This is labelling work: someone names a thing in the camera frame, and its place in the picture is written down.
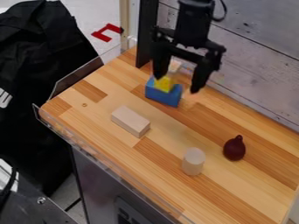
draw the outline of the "white cylinder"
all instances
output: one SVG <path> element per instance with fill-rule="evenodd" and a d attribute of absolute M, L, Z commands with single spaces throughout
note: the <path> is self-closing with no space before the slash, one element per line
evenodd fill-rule
<path fill-rule="evenodd" d="M 184 155 L 182 169 L 190 176 L 199 175 L 204 166 L 205 153 L 198 148 L 190 148 Z"/>

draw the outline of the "dark red object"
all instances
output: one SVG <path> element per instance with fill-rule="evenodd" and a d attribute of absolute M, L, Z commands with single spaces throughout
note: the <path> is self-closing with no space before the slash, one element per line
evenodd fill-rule
<path fill-rule="evenodd" d="M 238 135 L 228 140 L 224 146 L 223 154 L 232 161 L 241 160 L 246 153 L 246 147 L 243 143 L 243 137 Z"/>
<path fill-rule="evenodd" d="M 113 25 L 113 24 L 107 24 L 105 27 L 101 28 L 99 31 L 93 32 L 92 35 L 95 38 L 101 39 L 105 42 L 109 42 L 111 40 L 111 38 L 103 34 L 103 32 L 105 32 L 107 30 L 117 32 L 119 34 L 122 34 L 122 32 L 123 32 L 123 29 L 121 27 L 117 27 L 116 25 Z"/>

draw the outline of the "wooden block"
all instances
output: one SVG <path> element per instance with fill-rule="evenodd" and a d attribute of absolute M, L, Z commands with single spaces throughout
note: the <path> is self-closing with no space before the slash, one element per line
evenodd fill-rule
<path fill-rule="evenodd" d="M 190 176 L 199 175 L 204 166 L 205 153 L 198 148 L 190 148 L 184 155 L 182 169 Z"/>
<path fill-rule="evenodd" d="M 169 93 L 174 86 L 174 80 L 173 77 L 170 75 L 165 75 L 160 80 L 155 79 L 155 88 L 165 92 Z"/>
<path fill-rule="evenodd" d="M 111 120 L 135 137 L 142 137 L 150 129 L 150 121 L 136 112 L 121 106 L 112 113 Z"/>

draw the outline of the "light wooden block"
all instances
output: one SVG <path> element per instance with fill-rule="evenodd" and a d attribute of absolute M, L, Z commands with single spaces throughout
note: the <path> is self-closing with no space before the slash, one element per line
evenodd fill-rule
<path fill-rule="evenodd" d="M 142 137 L 150 129 L 150 121 L 135 111 L 121 106 L 112 113 L 111 120 L 135 137 Z"/>
<path fill-rule="evenodd" d="M 190 148 L 184 155 L 182 169 L 190 176 L 199 175 L 204 166 L 205 153 L 198 148 Z"/>

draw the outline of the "blue block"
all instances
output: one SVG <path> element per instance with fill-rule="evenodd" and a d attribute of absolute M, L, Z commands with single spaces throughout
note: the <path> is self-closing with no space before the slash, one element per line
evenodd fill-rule
<path fill-rule="evenodd" d="M 177 108 L 182 97 L 183 86 L 176 84 L 169 93 L 165 93 L 159 89 L 156 89 L 154 84 L 154 77 L 150 77 L 145 87 L 145 96 L 151 100 Z"/>

